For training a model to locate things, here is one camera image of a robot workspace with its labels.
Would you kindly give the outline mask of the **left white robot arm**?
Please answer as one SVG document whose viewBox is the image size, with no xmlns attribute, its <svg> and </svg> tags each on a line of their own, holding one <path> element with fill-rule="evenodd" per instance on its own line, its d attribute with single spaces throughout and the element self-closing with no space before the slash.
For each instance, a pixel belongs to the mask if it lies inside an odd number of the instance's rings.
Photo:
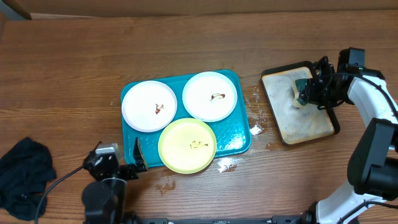
<svg viewBox="0 0 398 224">
<path fill-rule="evenodd" d="M 83 161 L 83 168 L 95 179 L 81 194 L 85 206 L 85 223 L 141 222 L 135 212 L 124 210 L 127 182 L 138 179 L 139 173 L 147 171 L 139 139 L 135 140 L 133 147 L 135 163 L 121 165 L 119 158 L 120 151 L 116 143 L 100 142 Z"/>
</svg>

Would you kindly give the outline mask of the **cardboard panel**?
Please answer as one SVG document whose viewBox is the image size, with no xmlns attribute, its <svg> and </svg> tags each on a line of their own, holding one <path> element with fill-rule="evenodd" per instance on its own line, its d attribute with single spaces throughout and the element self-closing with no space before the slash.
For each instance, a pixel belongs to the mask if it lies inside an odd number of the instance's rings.
<svg viewBox="0 0 398 224">
<path fill-rule="evenodd" d="M 122 17 L 397 9 L 397 0 L 13 0 L 28 14 Z"/>
</svg>

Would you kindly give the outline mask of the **black tray with soapy water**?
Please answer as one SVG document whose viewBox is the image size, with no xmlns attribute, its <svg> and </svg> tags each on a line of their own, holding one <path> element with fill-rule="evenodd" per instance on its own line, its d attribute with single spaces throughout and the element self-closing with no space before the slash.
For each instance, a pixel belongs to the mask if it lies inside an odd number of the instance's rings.
<svg viewBox="0 0 398 224">
<path fill-rule="evenodd" d="M 312 78 L 314 65 L 303 61 L 264 70 L 261 82 L 282 142 L 299 144 L 338 134 L 340 124 L 333 110 L 318 110 L 307 104 L 301 108 L 293 105 L 293 81 Z"/>
</svg>

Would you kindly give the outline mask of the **white plate with brown stain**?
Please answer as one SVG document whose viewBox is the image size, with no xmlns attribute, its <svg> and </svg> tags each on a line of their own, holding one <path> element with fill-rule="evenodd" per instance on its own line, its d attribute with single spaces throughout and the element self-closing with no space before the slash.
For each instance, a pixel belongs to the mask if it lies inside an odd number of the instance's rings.
<svg viewBox="0 0 398 224">
<path fill-rule="evenodd" d="M 217 122 L 233 112 L 238 94 L 227 76 L 218 72 L 201 72 L 185 84 L 182 101 L 192 117 L 204 122 Z"/>
</svg>

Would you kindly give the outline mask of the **green and yellow sponge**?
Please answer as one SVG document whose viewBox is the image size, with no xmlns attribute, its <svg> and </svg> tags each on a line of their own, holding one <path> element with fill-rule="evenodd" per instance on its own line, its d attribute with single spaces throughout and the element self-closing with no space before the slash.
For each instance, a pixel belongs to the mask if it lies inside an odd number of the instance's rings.
<svg viewBox="0 0 398 224">
<path fill-rule="evenodd" d="M 302 78 L 293 81 L 294 100 L 293 105 L 296 108 L 302 108 L 308 103 L 307 91 L 308 79 Z"/>
</svg>

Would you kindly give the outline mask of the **white plate with red stain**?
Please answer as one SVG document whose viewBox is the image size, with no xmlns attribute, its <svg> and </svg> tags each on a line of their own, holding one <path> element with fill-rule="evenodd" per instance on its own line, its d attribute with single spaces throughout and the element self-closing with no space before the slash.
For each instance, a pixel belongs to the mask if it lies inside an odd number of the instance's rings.
<svg viewBox="0 0 398 224">
<path fill-rule="evenodd" d="M 149 80 L 127 91 L 121 111 L 131 128 L 151 133 L 163 129 L 173 120 L 177 106 L 177 97 L 168 85 Z"/>
</svg>

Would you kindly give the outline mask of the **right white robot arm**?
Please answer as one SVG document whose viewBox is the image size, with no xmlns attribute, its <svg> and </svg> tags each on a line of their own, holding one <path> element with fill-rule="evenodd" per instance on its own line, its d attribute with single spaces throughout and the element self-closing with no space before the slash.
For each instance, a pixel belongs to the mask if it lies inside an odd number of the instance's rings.
<svg viewBox="0 0 398 224">
<path fill-rule="evenodd" d="M 330 110 L 343 103 L 355 105 L 366 130 L 347 167 L 347 181 L 329 197 L 315 202 L 302 223 L 356 223 L 373 205 L 394 208 L 397 198 L 397 104 L 384 76 L 364 65 L 362 56 L 339 61 L 335 70 L 328 57 L 315 62 L 312 78 L 293 82 L 294 106 L 316 105 Z"/>
</svg>

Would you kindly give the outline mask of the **dark crumpled cloth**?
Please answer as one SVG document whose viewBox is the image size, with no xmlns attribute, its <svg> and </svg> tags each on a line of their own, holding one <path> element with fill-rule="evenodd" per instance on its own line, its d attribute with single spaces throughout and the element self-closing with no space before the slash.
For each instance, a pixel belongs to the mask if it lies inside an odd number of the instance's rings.
<svg viewBox="0 0 398 224">
<path fill-rule="evenodd" d="M 46 146 L 31 138 L 20 140 L 1 158 L 1 208 L 24 221 L 43 215 L 41 202 L 48 182 L 56 178 L 52 156 Z"/>
</svg>

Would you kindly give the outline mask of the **yellow plate with crumbs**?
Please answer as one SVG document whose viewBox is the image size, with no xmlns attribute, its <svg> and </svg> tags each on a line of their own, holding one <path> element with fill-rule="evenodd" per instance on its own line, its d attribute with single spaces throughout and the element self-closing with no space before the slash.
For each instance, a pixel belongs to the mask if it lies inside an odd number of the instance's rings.
<svg viewBox="0 0 398 224">
<path fill-rule="evenodd" d="M 179 174 L 193 174 L 214 159 L 217 142 L 213 130 L 194 118 L 171 122 L 161 133 L 158 152 L 161 161 Z"/>
</svg>

